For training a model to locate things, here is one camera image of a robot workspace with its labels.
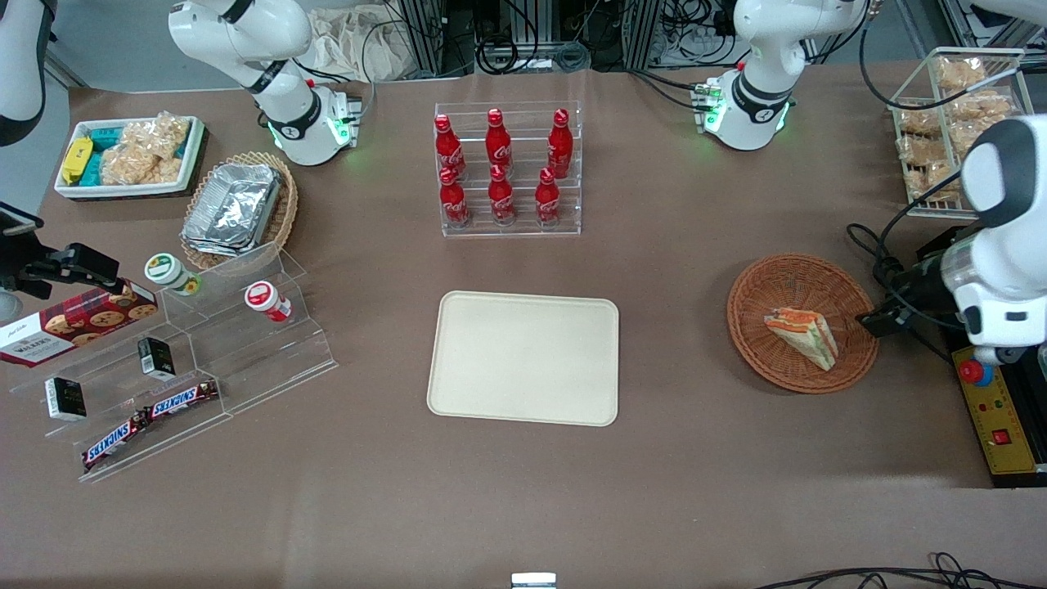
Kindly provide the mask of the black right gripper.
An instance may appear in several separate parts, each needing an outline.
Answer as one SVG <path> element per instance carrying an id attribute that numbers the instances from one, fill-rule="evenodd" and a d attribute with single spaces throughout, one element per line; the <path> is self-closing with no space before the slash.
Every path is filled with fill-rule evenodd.
<path id="1" fill-rule="evenodd" d="M 98 288 L 121 288 L 119 260 L 82 243 L 62 250 L 28 241 L 4 241 L 1 245 L 1 287 L 48 299 L 52 284 L 74 284 L 64 262 L 70 257 L 70 272 L 82 284 Z"/>

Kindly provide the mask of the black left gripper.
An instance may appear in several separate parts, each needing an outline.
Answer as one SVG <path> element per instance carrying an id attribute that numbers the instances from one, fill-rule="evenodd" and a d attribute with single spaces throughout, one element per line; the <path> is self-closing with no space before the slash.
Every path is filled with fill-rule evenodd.
<path id="1" fill-rule="evenodd" d="M 945 317 L 955 312 L 955 298 L 942 279 L 941 264 L 945 250 L 933 251 L 912 268 L 890 276 L 893 301 L 885 301 L 871 312 L 856 316 L 856 323 L 874 338 L 887 338 L 901 332 L 901 325 L 920 320 L 923 314 Z"/>

